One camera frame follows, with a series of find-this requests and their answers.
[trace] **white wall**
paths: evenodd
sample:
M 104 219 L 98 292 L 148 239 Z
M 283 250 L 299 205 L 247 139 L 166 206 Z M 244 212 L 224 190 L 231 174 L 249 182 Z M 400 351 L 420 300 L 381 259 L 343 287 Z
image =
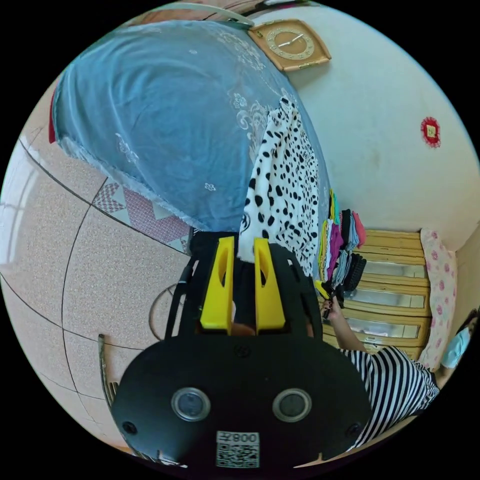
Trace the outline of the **white wall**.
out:
M 457 294 L 451 340 L 472 309 L 480 306 L 480 226 L 456 253 Z
M 458 250 L 480 220 L 480 167 L 449 100 L 400 47 L 337 10 L 299 7 L 254 21 L 286 16 L 314 28 L 332 55 L 328 65 L 288 76 L 315 126 L 340 207 L 357 211 L 367 228 L 438 230 Z M 423 141 L 425 117 L 439 122 L 439 148 Z

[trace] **pink floral pillow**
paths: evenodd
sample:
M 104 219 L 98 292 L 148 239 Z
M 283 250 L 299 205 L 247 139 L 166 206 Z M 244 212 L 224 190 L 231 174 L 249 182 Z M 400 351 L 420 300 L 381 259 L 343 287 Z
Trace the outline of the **pink floral pillow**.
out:
M 452 327 L 457 297 L 457 258 L 447 251 L 436 231 L 422 228 L 421 245 L 430 280 L 430 337 L 418 361 L 428 369 L 441 359 Z

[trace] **screw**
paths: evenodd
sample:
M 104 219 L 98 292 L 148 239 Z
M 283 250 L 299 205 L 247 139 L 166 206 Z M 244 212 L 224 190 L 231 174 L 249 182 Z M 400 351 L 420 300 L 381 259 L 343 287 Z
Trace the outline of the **screw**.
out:
M 252 352 L 250 350 L 250 347 L 246 345 L 235 345 L 235 347 L 233 348 L 233 351 L 235 355 L 237 357 L 240 357 L 241 359 L 247 358 Z
M 360 424 L 359 423 L 354 423 L 353 425 L 350 425 L 345 432 L 345 435 L 347 437 L 354 437 L 359 435 L 359 430 L 360 430 Z
M 121 426 L 130 435 L 135 435 L 138 432 L 137 427 L 131 421 L 124 421 Z

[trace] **wooden dresser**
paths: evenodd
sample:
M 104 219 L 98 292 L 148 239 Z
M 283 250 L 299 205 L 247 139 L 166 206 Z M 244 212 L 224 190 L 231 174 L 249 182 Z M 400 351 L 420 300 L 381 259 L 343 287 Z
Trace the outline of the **wooden dresser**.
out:
M 367 230 L 356 250 L 367 260 L 361 281 L 345 294 L 343 314 L 368 352 L 395 346 L 417 360 L 430 333 L 430 282 L 420 233 Z M 338 348 L 333 328 L 323 340 Z

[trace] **clock hand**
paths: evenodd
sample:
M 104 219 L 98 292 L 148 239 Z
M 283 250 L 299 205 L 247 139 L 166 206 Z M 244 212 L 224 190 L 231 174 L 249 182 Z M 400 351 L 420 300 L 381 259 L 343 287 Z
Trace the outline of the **clock hand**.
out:
M 281 43 L 280 45 L 278 45 L 278 48 L 280 47 L 284 47 L 285 45 L 290 45 L 292 44 L 295 40 L 298 40 L 300 37 L 303 37 L 304 34 L 300 34 L 300 35 L 297 35 L 293 40 L 290 40 L 290 41 L 286 41 L 285 43 Z
M 298 40 L 300 37 L 303 37 L 304 34 L 302 33 L 301 35 L 296 36 L 293 40 L 290 40 L 290 43 L 292 44 L 295 40 Z

